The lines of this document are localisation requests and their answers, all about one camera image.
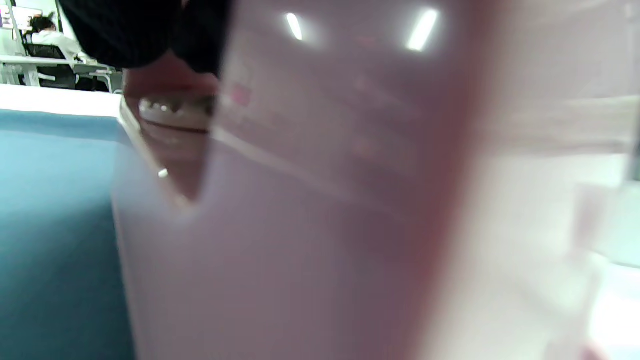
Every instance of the teal fabric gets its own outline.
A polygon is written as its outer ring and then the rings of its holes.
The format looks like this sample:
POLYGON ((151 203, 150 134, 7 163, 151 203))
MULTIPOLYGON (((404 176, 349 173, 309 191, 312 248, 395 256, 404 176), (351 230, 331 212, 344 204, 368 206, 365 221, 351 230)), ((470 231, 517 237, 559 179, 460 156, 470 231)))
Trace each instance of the teal fabric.
POLYGON ((0 359, 133 359, 114 118, 0 111, 0 359))

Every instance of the person sitting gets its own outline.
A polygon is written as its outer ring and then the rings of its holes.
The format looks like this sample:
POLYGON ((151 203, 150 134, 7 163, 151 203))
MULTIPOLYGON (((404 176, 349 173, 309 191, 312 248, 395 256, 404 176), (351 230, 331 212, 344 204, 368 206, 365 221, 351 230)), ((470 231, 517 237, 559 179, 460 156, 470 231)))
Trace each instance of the person sitting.
POLYGON ((80 44, 74 39, 59 32, 50 17, 34 17, 31 19, 31 42, 38 45, 55 45, 60 48, 65 58, 70 61, 87 62, 90 57, 85 54, 80 44))
MULTIPOLYGON (((66 37, 58 31, 51 17, 33 17, 29 22, 29 26, 31 26, 31 31, 27 36, 30 38, 32 44, 55 45, 62 51, 68 61, 92 62, 93 59, 84 53, 77 41, 66 37)), ((95 77, 77 78, 76 90, 109 92, 107 85, 97 81, 95 77)))

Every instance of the white shirt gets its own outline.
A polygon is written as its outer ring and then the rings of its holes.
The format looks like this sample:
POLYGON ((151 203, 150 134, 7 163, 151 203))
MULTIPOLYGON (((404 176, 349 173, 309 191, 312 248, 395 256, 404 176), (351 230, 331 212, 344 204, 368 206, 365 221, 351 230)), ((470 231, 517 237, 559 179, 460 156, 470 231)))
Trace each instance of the white shirt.
POLYGON ((89 59, 80 44, 59 31, 42 30, 39 33, 34 33, 31 36, 31 42, 38 45, 55 45, 62 50, 65 58, 69 61, 75 61, 76 57, 83 61, 89 59))

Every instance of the office chair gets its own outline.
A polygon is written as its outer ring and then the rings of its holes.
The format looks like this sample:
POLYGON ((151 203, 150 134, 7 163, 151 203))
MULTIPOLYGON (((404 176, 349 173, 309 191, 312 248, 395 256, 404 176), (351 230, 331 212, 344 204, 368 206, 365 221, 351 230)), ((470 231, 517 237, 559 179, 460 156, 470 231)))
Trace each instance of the office chair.
MULTIPOLYGON (((30 56, 35 58, 61 59, 66 57, 59 47, 55 45, 24 44, 24 48, 30 56)), ((40 86, 44 88, 76 88, 76 74, 69 65, 56 65, 52 67, 38 67, 40 86)))

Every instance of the computer monitor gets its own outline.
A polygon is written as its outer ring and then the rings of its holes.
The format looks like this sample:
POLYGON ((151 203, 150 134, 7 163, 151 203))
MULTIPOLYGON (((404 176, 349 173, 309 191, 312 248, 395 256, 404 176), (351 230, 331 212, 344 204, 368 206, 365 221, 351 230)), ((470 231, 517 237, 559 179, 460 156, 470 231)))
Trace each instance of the computer monitor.
MULTIPOLYGON (((18 6, 14 6, 12 10, 15 21, 18 23, 18 29, 23 31, 31 30, 29 21, 31 21, 33 17, 42 16, 42 10, 38 9, 21 8, 18 6)), ((1 27, 13 29, 13 22, 11 19, 11 13, 9 12, 9 6, 0 5, 0 16, 2 17, 1 27)))

